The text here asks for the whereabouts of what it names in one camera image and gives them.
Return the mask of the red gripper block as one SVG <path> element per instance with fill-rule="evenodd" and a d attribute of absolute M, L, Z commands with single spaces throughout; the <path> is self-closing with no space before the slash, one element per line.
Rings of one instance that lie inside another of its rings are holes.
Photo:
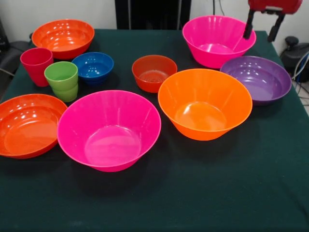
<path fill-rule="evenodd" d="M 302 4 L 302 0 L 248 0 L 250 10 L 246 22 L 243 38 L 248 40 L 253 29 L 253 17 L 255 11 L 276 11 L 282 13 L 296 13 Z M 285 14 L 279 14 L 275 25 L 271 28 L 267 41 L 274 42 L 279 28 L 285 18 Z"/>

